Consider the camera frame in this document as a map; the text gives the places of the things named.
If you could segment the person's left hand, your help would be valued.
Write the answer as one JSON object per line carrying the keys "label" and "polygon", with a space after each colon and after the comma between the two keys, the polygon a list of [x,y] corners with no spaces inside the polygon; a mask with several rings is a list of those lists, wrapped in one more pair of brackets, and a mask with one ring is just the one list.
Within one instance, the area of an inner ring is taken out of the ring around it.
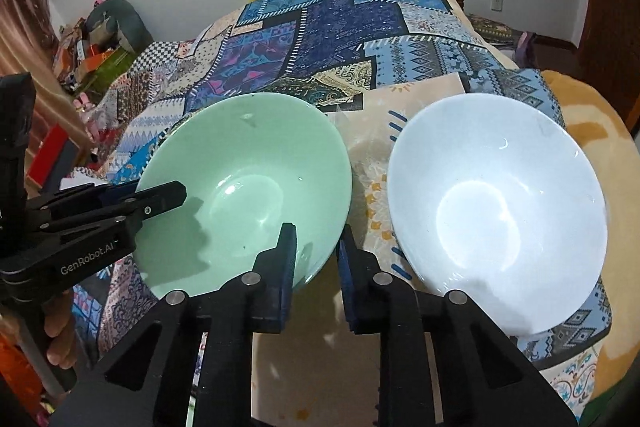
{"label": "person's left hand", "polygon": [[67,289],[43,305],[44,331],[51,339],[47,359],[60,369],[71,369],[77,360],[73,301],[73,291]]}

